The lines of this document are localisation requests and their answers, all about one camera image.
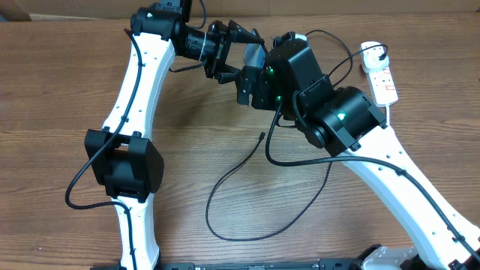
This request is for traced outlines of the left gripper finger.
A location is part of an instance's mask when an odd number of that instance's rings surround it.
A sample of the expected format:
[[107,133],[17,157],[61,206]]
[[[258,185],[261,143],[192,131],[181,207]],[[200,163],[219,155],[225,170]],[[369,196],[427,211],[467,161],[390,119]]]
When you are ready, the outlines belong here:
[[231,83],[236,80],[240,72],[240,69],[225,64],[217,70],[215,78],[219,84]]
[[237,22],[230,20],[228,24],[229,29],[229,39],[232,43],[237,44],[263,44],[264,40],[247,31],[245,28],[240,26]]

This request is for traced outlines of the Samsung Galaxy smartphone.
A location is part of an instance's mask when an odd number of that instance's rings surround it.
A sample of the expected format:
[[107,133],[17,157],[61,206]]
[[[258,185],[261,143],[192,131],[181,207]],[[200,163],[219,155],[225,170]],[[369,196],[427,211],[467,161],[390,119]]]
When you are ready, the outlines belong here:
[[266,50],[262,43],[249,43],[244,51],[243,61],[248,68],[264,68]]

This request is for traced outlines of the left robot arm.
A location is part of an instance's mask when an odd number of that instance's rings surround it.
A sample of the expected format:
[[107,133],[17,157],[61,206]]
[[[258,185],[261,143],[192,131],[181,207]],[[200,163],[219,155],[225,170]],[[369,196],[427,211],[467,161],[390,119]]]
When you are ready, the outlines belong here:
[[263,45],[257,31],[234,21],[216,21],[201,31],[188,25],[190,13],[190,1],[159,1],[133,14],[127,32],[130,58],[115,106],[100,130],[85,135],[94,176],[118,215],[122,255],[117,269],[156,269],[161,261],[153,208],[164,159],[152,143],[152,127],[175,58],[198,61],[208,77],[224,83],[236,76],[225,63],[231,44]]

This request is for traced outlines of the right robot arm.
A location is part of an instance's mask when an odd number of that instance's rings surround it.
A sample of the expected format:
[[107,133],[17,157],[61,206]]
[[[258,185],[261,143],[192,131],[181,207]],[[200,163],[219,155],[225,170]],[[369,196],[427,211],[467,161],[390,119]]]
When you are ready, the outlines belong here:
[[479,228],[459,214],[409,157],[390,124],[398,100],[388,48],[375,41],[358,50],[370,95],[340,88],[323,73],[304,34],[274,39],[272,49],[247,45],[238,75],[238,102],[292,121],[307,141],[327,151],[371,188],[412,239],[428,269],[477,269]]

